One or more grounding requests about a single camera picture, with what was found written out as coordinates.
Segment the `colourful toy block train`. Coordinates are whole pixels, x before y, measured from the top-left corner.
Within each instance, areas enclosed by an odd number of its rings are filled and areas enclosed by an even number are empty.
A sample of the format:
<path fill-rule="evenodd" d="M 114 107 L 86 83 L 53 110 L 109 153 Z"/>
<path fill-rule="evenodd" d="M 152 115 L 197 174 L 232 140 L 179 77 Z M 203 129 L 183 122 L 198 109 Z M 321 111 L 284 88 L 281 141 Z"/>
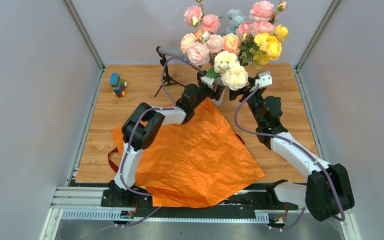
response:
<path fill-rule="evenodd" d="M 111 74 L 109 84 L 113 90 L 113 95 L 115 97 L 121 98 L 126 96 L 126 88 L 128 86 L 128 82 L 121 78 L 118 73 L 113 72 Z"/>

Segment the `light blue flower stem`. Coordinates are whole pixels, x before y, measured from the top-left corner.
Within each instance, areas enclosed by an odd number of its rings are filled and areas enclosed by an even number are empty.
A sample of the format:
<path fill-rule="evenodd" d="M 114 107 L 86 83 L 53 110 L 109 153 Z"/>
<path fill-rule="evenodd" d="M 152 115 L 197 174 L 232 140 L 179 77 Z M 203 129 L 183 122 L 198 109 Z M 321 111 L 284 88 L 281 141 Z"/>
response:
<path fill-rule="evenodd" d="M 221 32 L 222 37 L 228 34 L 236 34 L 240 24 L 247 20 L 247 17 L 239 9 L 230 9 L 227 12 L 227 18 L 229 20 L 229 27 Z"/>

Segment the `pink rose flower stem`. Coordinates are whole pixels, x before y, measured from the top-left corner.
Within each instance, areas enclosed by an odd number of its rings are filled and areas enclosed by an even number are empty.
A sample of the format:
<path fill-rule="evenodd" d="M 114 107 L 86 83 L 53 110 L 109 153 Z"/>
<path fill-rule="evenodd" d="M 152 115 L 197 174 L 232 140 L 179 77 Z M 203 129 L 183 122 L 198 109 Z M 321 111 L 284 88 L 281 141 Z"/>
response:
<path fill-rule="evenodd" d="M 202 0 L 196 0 L 196 5 L 188 7 L 183 14 L 183 22 L 192 28 L 200 28 L 204 32 L 216 33 L 221 26 L 220 17 L 206 14 Z"/>

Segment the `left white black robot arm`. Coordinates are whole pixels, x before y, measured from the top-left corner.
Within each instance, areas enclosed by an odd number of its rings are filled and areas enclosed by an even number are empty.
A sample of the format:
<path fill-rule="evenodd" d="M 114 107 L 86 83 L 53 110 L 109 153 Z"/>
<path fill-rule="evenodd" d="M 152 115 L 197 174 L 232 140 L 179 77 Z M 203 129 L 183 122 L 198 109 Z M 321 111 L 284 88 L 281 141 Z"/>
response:
<path fill-rule="evenodd" d="M 195 109 L 206 99 L 222 100 L 225 86 L 208 71 L 197 74 L 198 83 L 184 87 L 181 97 L 170 107 L 156 107 L 142 102 L 121 128 L 123 152 L 113 180 L 103 191 L 102 207 L 128 207 L 137 196 L 151 198 L 152 194 L 135 190 L 135 177 L 141 158 L 157 137 L 162 126 L 188 123 Z"/>

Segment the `orange flowers in vase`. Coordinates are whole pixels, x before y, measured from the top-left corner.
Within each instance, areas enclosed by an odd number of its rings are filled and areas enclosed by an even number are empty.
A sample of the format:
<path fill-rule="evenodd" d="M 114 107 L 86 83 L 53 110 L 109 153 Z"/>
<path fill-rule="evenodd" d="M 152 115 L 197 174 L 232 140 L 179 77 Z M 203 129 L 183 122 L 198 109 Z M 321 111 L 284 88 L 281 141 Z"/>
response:
<path fill-rule="evenodd" d="M 241 41 L 236 34 L 229 33 L 222 37 L 223 39 L 223 50 L 229 53 L 239 54 L 241 51 Z"/>

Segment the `orange yellow wrapping paper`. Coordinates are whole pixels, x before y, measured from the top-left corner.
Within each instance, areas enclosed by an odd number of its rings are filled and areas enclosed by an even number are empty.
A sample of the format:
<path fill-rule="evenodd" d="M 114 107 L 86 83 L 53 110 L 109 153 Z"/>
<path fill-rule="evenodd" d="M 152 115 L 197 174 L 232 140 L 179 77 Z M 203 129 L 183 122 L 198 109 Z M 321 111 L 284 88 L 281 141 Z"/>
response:
<path fill-rule="evenodd" d="M 155 207 L 212 207 L 265 175 L 210 99 L 188 123 L 162 126 L 145 151 L 123 155 L 121 166 L 116 184 L 145 188 Z"/>

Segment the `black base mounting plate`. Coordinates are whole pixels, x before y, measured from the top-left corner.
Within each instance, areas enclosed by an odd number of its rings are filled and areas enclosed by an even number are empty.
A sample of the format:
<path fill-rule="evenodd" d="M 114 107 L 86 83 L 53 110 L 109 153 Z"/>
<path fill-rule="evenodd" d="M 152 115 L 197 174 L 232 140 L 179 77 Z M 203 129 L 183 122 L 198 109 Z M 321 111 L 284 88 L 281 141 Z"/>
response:
<path fill-rule="evenodd" d="M 100 206 L 106 208 L 124 208 L 126 212 L 134 212 L 136 217 L 145 217 L 157 209 L 153 198 L 148 195 L 136 194 L 122 190 L 113 181 L 103 191 Z M 283 203 L 267 192 L 267 185 L 253 183 L 245 189 L 222 200 L 210 207 L 162 207 L 152 216 L 166 219 L 254 219 L 256 211 L 286 211 L 297 210 L 292 203 Z"/>

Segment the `peach rose flower stem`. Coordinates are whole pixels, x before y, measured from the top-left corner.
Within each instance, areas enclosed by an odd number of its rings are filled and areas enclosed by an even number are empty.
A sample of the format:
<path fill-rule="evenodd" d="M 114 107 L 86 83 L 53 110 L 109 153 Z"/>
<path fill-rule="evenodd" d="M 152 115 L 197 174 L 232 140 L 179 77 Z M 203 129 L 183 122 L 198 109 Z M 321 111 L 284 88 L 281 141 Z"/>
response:
<path fill-rule="evenodd" d="M 183 36 L 180 42 L 180 50 L 184 55 L 187 54 L 187 51 L 191 44 L 195 42 L 202 42 L 206 41 L 210 37 L 210 33 L 204 31 L 203 29 L 198 29 L 196 32 L 193 33 L 187 33 Z"/>

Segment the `silver microphone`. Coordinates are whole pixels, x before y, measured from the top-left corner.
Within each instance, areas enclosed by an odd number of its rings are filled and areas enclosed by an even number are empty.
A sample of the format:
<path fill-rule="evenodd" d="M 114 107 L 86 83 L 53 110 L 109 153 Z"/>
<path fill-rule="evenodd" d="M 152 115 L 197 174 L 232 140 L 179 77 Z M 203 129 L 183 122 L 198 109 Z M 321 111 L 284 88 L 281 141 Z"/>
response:
<path fill-rule="evenodd" d="M 157 46 L 156 52 L 160 56 L 171 56 L 171 57 L 176 57 L 176 58 L 183 58 L 184 57 L 183 51 L 181 49 L 177 49 L 177 48 Z"/>

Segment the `yellow rose flower stem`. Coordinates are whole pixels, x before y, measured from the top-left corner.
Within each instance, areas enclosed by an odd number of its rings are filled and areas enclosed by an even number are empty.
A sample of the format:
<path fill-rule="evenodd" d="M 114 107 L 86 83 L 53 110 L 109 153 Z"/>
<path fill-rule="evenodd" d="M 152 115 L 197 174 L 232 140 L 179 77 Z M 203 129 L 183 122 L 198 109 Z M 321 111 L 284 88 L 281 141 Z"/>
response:
<path fill-rule="evenodd" d="M 270 61 L 277 61 L 282 54 L 282 43 L 288 35 L 288 28 L 281 24 L 274 28 L 274 33 L 258 33 L 250 49 L 252 65 L 260 69 Z"/>

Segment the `pink white peony stem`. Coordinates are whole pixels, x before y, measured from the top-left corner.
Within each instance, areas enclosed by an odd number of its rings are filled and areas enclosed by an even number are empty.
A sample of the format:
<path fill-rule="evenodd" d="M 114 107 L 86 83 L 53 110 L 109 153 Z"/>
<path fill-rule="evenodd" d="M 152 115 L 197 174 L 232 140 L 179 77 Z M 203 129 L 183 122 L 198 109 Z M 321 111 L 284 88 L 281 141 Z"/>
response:
<path fill-rule="evenodd" d="M 237 91 L 248 83 L 249 74 L 245 67 L 240 65 L 235 53 L 222 51 L 214 57 L 213 67 L 205 74 L 206 77 L 220 78 L 224 86 Z"/>

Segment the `pale pink rose stem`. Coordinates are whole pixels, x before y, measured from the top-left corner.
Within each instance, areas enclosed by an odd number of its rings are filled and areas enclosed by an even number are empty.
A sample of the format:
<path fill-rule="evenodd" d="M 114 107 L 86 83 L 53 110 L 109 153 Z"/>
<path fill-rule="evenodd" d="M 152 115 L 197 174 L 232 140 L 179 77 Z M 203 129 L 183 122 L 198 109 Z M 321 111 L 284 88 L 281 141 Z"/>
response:
<path fill-rule="evenodd" d="M 212 55 L 223 49 L 224 39 L 217 34 L 211 34 L 205 42 L 195 41 L 186 50 L 188 60 L 195 65 L 203 65 L 210 62 Z"/>

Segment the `white ribbed vase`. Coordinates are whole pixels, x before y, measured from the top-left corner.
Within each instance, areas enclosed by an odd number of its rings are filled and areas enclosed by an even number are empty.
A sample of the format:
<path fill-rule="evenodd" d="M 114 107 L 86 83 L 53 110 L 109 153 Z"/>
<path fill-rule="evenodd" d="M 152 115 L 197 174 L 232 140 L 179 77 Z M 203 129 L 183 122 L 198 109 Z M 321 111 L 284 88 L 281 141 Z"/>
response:
<path fill-rule="evenodd" d="M 224 86 L 218 86 L 217 89 L 213 92 L 211 101 L 218 108 L 224 99 L 226 88 Z"/>

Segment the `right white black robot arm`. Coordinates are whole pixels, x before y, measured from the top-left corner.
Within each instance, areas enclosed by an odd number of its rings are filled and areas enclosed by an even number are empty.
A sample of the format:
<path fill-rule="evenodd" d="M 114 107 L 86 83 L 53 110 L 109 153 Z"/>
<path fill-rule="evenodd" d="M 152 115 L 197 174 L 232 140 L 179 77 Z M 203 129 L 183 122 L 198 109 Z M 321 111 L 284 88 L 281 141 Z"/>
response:
<path fill-rule="evenodd" d="M 235 125 L 256 135 L 260 143 L 287 160 L 306 178 L 306 185 L 279 180 L 265 195 L 266 204 L 278 209 L 284 203 L 290 203 L 306 208 L 320 222 L 329 218 L 344 222 L 345 211 L 355 206 L 347 169 L 340 163 L 331 164 L 321 159 L 292 136 L 281 123 L 281 98 L 263 97 L 268 84 L 266 80 L 253 78 L 250 85 L 229 91 L 231 101 L 241 96 L 239 105 L 248 105 L 257 128 L 251 131 L 238 122 Z"/>

